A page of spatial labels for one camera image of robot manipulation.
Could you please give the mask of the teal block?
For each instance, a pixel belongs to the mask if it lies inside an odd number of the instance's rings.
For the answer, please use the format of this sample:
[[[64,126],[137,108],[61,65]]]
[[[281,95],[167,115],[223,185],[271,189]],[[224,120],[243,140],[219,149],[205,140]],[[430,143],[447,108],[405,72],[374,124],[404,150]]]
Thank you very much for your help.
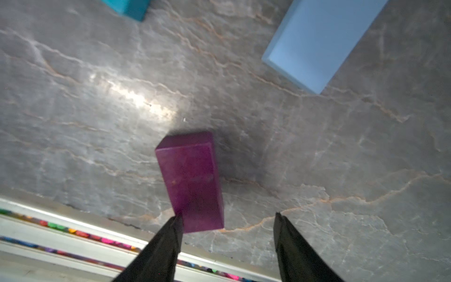
[[[142,22],[150,0],[102,0],[109,8],[121,16]]]

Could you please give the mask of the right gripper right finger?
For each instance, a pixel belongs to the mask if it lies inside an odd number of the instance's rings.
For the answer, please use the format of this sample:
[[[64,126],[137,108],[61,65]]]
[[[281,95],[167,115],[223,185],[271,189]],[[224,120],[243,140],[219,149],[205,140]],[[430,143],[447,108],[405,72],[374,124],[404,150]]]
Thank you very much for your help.
[[[276,213],[273,234],[283,282],[343,282],[286,216]]]

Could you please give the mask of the purple block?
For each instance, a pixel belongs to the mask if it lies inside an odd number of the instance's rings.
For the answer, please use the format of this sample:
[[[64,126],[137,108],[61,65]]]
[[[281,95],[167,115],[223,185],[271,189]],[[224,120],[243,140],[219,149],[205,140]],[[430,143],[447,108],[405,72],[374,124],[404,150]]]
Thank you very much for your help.
[[[224,202],[211,132],[166,136],[156,158],[183,232],[224,228]]]

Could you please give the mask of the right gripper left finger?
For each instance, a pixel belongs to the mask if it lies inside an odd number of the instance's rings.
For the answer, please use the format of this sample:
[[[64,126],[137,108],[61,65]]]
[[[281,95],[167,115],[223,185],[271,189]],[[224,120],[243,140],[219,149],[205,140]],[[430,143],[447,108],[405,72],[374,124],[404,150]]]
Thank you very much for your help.
[[[115,282],[172,282],[181,252],[183,220],[171,217]]]

